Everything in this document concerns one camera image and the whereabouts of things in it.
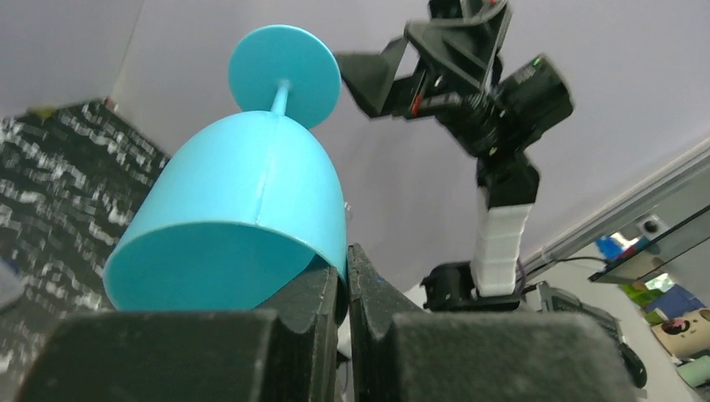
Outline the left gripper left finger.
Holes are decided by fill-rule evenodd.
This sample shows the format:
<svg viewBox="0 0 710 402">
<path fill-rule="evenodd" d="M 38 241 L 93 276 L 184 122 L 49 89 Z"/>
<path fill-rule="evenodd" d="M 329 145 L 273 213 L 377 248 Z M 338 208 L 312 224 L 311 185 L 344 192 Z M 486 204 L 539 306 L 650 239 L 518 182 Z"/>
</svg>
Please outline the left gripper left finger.
<svg viewBox="0 0 710 402">
<path fill-rule="evenodd" d="M 338 274 L 315 259 L 252 310 L 64 319 L 19 401 L 331 401 Z"/>
</svg>

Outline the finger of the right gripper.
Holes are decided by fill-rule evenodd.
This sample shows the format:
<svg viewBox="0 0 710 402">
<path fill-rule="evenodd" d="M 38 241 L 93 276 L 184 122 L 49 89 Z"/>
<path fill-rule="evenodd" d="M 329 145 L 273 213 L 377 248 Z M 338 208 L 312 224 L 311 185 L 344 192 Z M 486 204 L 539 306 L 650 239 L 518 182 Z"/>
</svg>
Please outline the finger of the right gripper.
<svg viewBox="0 0 710 402">
<path fill-rule="evenodd" d="M 424 66 L 418 64 L 411 75 L 396 77 L 407 45 L 407 39 L 400 37 L 391 40 L 380 53 L 335 54 L 342 81 L 368 117 L 415 116 L 424 84 Z"/>
</svg>

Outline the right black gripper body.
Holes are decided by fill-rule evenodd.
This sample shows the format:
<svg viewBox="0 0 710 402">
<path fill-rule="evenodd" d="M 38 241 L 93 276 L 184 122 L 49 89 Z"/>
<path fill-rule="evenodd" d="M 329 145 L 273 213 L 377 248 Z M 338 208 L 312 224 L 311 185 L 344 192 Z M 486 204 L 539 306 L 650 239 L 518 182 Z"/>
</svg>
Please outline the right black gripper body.
<svg viewBox="0 0 710 402">
<path fill-rule="evenodd" d="M 429 1 L 430 19 L 408 22 L 419 55 L 404 118 L 501 109 L 500 49 L 512 10 L 506 1 Z"/>
</svg>

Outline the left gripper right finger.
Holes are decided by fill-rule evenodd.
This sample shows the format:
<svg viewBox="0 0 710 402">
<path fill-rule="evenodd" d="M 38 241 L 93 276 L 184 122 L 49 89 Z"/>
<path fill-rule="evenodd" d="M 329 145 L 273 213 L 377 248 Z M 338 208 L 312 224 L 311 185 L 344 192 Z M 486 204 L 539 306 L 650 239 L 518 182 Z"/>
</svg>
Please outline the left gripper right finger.
<svg viewBox="0 0 710 402">
<path fill-rule="evenodd" d="M 615 345 L 573 313 L 421 310 L 347 251 L 358 401 L 632 401 Z"/>
</svg>

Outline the blue plastic wine glass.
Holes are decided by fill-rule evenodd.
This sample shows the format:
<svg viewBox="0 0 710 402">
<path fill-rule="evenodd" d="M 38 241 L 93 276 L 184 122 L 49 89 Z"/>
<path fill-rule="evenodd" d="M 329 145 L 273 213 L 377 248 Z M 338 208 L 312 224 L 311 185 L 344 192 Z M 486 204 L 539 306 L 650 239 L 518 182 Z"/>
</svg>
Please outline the blue plastic wine glass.
<svg viewBox="0 0 710 402">
<path fill-rule="evenodd" d="M 331 50 L 302 28 L 258 28 L 228 82 L 239 112 L 172 156 L 105 264 L 119 311 L 253 308 L 313 262 L 347 279 L 342 186 L 311 133 L 341 93 Z"/>
</svg>

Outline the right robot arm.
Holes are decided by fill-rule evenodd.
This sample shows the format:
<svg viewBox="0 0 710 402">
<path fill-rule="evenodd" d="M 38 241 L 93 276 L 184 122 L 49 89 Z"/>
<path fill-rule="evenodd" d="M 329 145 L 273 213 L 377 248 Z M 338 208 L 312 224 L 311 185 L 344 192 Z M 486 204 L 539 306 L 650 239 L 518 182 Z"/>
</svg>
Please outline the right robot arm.
<svg viewBox="0 0 710 402">
<path fill-rule="evenodd" d="M 574 111 L 568 85 L 540 54 L 504 76 L 505 1 L 431 1 L 380 52 L 338 52 L 341 77 L 368 117 L 433 117 L 476 160 L 477 226 L 468 261 L 421 282 L 432 312 L 518 308 L 522 234 L 540 175 L 526 150 Z"/>
</svg>

